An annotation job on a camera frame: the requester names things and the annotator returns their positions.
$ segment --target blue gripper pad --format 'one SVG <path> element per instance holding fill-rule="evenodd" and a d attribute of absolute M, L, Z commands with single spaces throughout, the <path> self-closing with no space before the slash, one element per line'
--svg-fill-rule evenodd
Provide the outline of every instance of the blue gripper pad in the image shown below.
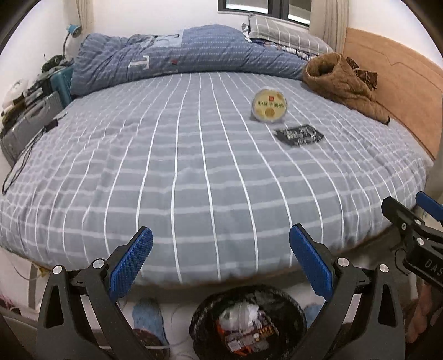
<path fill-rule="evenodd" d="M 289 245 L 311 283 L 312 289 L 317 295 L 329 301 L 334 293 L 332 273 L 311 244 L 313 240 L 310 241 L 307 236 L 296 224 L 289 231 Z"/>
<path fill-rule="evenodd" d="M 108 295 L 112 302 L 124 297 L 152 250 L 152 231 L 145 228 L 114 268 L 109 280 Z"/>
<path fill-rule="evenodd" d="M 425 210 L 437 221 L 443 221 L 443 206 L 437 203 L 433 198 L 420 191 L 416 195 L 417 205 Z"/>

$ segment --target window pane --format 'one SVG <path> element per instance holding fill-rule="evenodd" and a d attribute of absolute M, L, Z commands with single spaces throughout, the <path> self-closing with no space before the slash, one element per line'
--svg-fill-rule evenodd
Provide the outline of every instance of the window pane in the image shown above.
<path fill-rule="evenodd" d="M 311 0 L 290 0 L 288 18 L 309 25 L 311 19 Z"/>
<path fill-rule="evenodd" d="M 227 0 L 226 8 L 268 13 L 268 0 Z"/>

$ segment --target silver bolt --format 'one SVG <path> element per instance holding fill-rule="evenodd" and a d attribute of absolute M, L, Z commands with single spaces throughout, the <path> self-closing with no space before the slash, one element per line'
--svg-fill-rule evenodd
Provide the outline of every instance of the silver bolt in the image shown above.
<path fill-rule="evenodd" d="M 381 264 L 381 265 L 379 266 L 379 268 L 380 268 L 380 271 L 381 271 L 382 273 L 387 273 L 387 272 L 389 271 L 388 266 L 385 265 L 385 264 Z"/>
<path fill-rule="evenodd" d="M 337 262 L 342 267 L 347 267 L 349 265 L 349 260 L 346 258 L 340 258 L 337 260 Z"/>
<path fill-rule="evenodd" d="M 93 262 L 92 266 L 94 267 L 94 269 L 101 269 L 104 264 L 105 262 L 102 259 L 97 259 Z"/>
<path fill-rule="evenodd" d="M 59 274 L 62 272 L 62 270 L 63 270 L 63 267 L 61 265 L 57 265 L 55 268 L 52 269 L 52 272 L 54 274 Z"/>

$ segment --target black trash bag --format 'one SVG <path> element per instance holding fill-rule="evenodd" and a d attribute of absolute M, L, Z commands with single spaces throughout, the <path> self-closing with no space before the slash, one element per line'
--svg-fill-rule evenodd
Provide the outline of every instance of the black trash bag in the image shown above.
<path fill-rule="evenodd" d="M 229 350 L 217 331 L 217 320 L 237 303 L 259 306 L 278 330 L 268 338 L 269 348 L 241 356 Z M 306 318 L 300 305 L 288 294 L 267 285 L 243 286 L 209 296 L 195 311 L 189 334 L 200 360 L 284 360 L 306 333 Z"/>

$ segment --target headboard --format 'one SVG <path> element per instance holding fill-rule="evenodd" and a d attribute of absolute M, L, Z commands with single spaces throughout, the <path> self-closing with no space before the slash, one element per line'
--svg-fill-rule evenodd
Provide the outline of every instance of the headboard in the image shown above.
<path fill-rule="evenodd" d="M 442 133 L 443 69 L 400 43 L 350 27 L 343 54 L 378 73 L 377 101 L 435 158 Z"/>

